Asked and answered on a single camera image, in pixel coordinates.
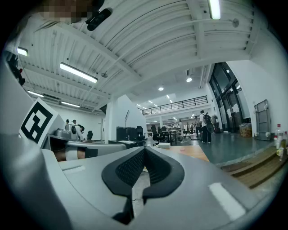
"fluorescent light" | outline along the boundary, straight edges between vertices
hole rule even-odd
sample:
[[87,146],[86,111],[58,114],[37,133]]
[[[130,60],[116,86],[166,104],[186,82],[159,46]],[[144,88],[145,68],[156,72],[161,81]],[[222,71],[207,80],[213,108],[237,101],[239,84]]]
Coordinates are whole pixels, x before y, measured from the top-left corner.
[[28,50],[27,49],[24,49],[24,48],[21,48],[21,47],[18,47],[17,48],[17,53],[18,54],[22,54],[24,56],[27,56],[28,55]]
[[73,105],[73,104],[70,104],[70,103],[67,103],[67,102],[61,102],[61,103],[64,104],[64,105],[74,106],[74,107],[80,108],[80,106]]
[[210,17],[215,20],[221,18],[219,0],[208,0]]
[[97,80],[98,80],[97,78],[95,78],[95,77],[93,77],[91,75],[88,75],[88,74],[86,74],[86,73],[84,73],[84,72],[82,72],[82,71],[80,71],[80,70],[78,70],[78,69],[76,69],[76,68],[74,68],[74,67],[72,67],[70,65],[67,65],[67,64],[65,64],[63,62],[60,63],[60,69],[66,70],[66,71],[68,71],[70,73],[73,73],[73,74],[79,76],[79,77],[85,78],[86,80],[92,81],[93,83],[96,83]]
[[37,94],[37,93],[35,93],[35,92],[31,92],[31,91],[29,91],[29,90],[27,90],[27,92],[28,92],[28,93],[31,93],[31,94],[34,94],[34,95],[36,95],[36,96],[39,96],[39,97],[44,97],[44,96],[41,95],[41,94]]

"glass wall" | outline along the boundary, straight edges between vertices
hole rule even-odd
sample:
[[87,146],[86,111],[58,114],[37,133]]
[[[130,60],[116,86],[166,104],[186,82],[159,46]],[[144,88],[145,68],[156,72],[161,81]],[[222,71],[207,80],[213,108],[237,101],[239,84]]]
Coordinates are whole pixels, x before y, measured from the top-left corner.
[[250,121],[249,109],[241,85],[226,62],[215,64],[210,85],[220,110],[223,131],[238,133],[240,125]]

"ceiling light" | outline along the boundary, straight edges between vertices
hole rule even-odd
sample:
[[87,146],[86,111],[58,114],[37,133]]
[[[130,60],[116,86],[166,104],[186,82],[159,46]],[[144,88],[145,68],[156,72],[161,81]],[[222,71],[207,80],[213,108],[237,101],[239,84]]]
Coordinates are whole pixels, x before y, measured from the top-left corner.
[[24,48],[21,48],[21,47],[18,47],[17,48],[17,53],[18,54],[22,54],[24,56],[27,56],[28,55],[28,50],[27,49],[24,49]]
[[78,69],[76,69],[76,68],[74,68],[74,67],[72,67],[70,65],[67,65],[67,64],[65,64],[63,62],[60,63],[60,69],[66,70],[66,71],[68,71],[70,73],[73,73],[73,74],[79,76],[79,77],[85,78],[86,80],[92,81],[93,83],[96,83],[98,81],[97,78],[95,78],[95,77],[93,77],[91,75],[88,75],[88,74],[82,72],[81,70],[78,70]]
[[41,94],[37,94],[37,93],[35,93],[35,92],[31,92],[31,91],[29,91],[29,90],[27,90],[27,92],[28,92],[28,93],[31,93],[31,94],[34,94],[34,95],[36,95],[36,96],[39,96],[39,97],[44,97],[44,96],[41,95]]
[[67,103],[67,102],[61,102],[61,103],[64,104],[64,105],[74,106],[74,107],[80,108],[80,106],[73,105],[73,104],[70,104],[70,103]]
[[221,18],[219,0],[208,0],[210,17],[215,20]]

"railing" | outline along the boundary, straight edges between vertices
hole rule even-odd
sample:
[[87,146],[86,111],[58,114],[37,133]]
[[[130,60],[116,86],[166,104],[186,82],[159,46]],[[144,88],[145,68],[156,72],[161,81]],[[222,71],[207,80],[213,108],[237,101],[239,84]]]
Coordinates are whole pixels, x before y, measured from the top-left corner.
[[185,101],[174,102],[171,104],[166,104],[163,106],[157,106],[157,107],[153,107],[150,109],[142,110],[142,113],[143,115],[150,115],[150,114],[174,111],[174,110],[183,109],[183,108],[191,108],[193,106],[198,106],[198,105],[207,104],[207,103],[208,103],[207,96],[202,96],[202,97],[188,99]]

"gray floor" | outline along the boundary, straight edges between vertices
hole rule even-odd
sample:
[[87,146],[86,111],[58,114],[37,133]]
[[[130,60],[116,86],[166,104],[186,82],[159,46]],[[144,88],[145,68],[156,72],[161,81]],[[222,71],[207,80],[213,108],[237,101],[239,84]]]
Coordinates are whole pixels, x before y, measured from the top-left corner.
[[[155,143],[151,137],[147,141]],[[259,141],[254,138],[240,137],[237,133],[212,134],[212,142],[202,143],[198,140],[184,138],[183,142],[177,142],[177,146],[200,145],[203,152],[213,164],[220,164],[243,158],[244,156],[265,149],[271,142]]]

